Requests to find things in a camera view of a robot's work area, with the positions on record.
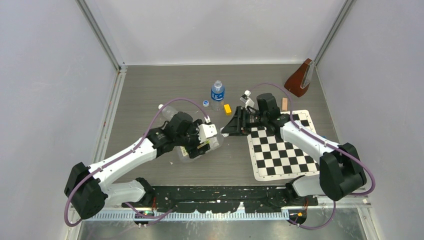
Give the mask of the yellow block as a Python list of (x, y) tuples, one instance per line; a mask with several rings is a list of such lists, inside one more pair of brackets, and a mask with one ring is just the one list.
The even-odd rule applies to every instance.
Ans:
[(232, 109), (231, 109), (229, 104), (225, 104), (223, 106), (223, 109), (224, 109), (224, 112), (227, 116), (230, 116), (232, 114)]

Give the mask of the brown wooden metronome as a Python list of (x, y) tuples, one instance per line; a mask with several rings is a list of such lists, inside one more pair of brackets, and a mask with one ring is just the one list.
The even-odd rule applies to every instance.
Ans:
[(284, 87), (296, 97), (302, 97), (309, 89), (314, 70), (315, 62), (312, 59), (307, 58), (286, 80)]

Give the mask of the checkerboard mat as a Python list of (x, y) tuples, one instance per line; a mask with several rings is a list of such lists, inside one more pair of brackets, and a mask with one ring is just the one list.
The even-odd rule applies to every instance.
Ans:
[(256, 181), (289, 180), (319, 174), (319, 164), (296, 145), (253, 127), (247, 136), (253, 175)]

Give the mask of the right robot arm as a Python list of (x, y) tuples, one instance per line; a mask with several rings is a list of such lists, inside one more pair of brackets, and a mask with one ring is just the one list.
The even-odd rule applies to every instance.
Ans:
[(289, 142), (309, 155), (319, 165), (319, 174), (300, 176), (285, 185), (285, 198), (299, 205), (306, 196), (325, 195), (333, 201), (352, 194), (367, 183), (356, 148), (338, 144), (312, 132), (294, 121), (292, 115), (281, 113), (275, 97), (263, 93), (256, 98), (258, 109), (238, 106), (221, 133), (228, 136), (247, 136), (253, 128), (264, 127), (276, 138)]

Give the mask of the clear plastic bottle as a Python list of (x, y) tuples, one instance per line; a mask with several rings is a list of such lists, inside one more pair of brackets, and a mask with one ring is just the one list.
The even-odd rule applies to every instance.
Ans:
[(174, 117), (174, 115), (179, 112), (177, 109), (170, 105), (164, 106), (163, 104), (160, 104), (158, 106), (158, 109), (160, 110), (162, 116), (168, 121), (170, 121)]

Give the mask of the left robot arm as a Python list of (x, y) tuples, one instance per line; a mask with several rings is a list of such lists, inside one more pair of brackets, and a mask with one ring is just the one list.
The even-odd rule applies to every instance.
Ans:
[(153, 202), (153, 189), (144, 178), (116, 183), (134, 168), (184, 147), (189, 158), (204, 155), (211, 149), (209, 141), (218, 134), (216, 126), (207, 117), (193, 118), (176, 113), (163, 126), (151, 128), (138, 141), (115, 155), (91, 165), (79, 162), (70, 171), (64, 194), (65, 210), (73, 207), (82, 220), (99, 213), (105, 206), (125, 202), (148, 207)]

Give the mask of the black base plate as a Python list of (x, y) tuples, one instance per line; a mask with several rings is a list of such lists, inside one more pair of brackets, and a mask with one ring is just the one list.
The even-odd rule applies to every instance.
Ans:
[(234, 213), (240, 206), (246, 213), (277, 213), (283, 207), (317, 206), (313, 196), (296, 197), (275, 185), (157, 185), (151, 187), (135, 208), (154, 208), (175, 213)]

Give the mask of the aluminium front rail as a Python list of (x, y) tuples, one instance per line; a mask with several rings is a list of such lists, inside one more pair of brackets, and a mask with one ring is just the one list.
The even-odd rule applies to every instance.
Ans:
[[(153, 221), (163, 215), (162, 212), (149, 211), (153, 213), (153, 218), (145, 218), (136, 214), (132, 210), (102, 210), (100, 213), (89, 218), (89, 221)], [(198, 211), (192, 213), (172, 212), (166, 215), (163, 221), (266, 221), (266, 220), (288, 220), (290, 218), (287, 209), (278, 212), (254, 212), (246, 213), (243, 209), (235, 212), (225, 213), (200, 213)]]

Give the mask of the fruit label plastic bottle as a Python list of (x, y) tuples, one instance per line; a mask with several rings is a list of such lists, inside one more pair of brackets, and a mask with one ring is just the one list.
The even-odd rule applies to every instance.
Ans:
[(194, 162), (195, 160), (201, 158), (202, 156), (204, 156), (206, 153), (209, 153), (211, 151), (214, 151), (216, 149), (218, 149), (220, 146), (223, 145), (224, 142), (224, 136), (218, 132), (218, 134), (212, 138), (209, 138), (207, 141), (201, 143), (197, 149), (201, 152), (203, 151), (203, 154), (199, 154), (197, 156), (195, 156), (194, 158), (190, 158), (189, 152), (186, 150), (186, 148), (184, 148), (183, 146), (176, 146), (175, 147), (175, 152), (179, 158), (179, 160), (183, 163), (191, 163)]

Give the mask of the blue label water bottle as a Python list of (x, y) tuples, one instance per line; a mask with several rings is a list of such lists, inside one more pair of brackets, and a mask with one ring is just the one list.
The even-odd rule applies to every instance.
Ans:
[(224, 107), (225, 86), (220, 80), (216, 80), (211, 87), (211, 107), (214, 111), (221, 111)]

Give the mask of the white blue bottle cap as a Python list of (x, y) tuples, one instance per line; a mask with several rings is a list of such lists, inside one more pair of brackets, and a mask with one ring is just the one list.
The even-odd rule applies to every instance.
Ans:
[(202, 102), (202, 104), (203, 104), (203, 106), (204, 106), (204, 107), (208, 107), (208, 106), (210, 105), (210, 103), (209, 103), (209, 101), (208, 101), (208, 100), (204, 100), (204, 101)]

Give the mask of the small wooden block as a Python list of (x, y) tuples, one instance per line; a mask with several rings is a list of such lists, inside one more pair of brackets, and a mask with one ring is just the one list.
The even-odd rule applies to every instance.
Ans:
[(286, 112), (289, 110), (289, 101), (287, 98), (283, 97), (281, 100), (281, 110)]

